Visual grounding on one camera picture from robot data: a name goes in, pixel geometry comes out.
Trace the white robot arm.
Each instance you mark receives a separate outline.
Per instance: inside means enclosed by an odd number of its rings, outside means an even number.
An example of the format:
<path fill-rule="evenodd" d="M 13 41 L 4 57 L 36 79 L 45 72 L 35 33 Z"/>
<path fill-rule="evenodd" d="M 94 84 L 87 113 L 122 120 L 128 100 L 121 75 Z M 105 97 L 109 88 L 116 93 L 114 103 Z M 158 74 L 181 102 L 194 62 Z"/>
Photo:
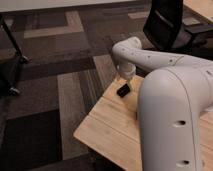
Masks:
<path fill-rule="evenodd" d="M 199 120 L 213 108 L 213 61 L 146 50 L 137 37 L 112 53 L 124 79 L 147 72 L 137 108 L 143 171 L 203 171 Z"/>

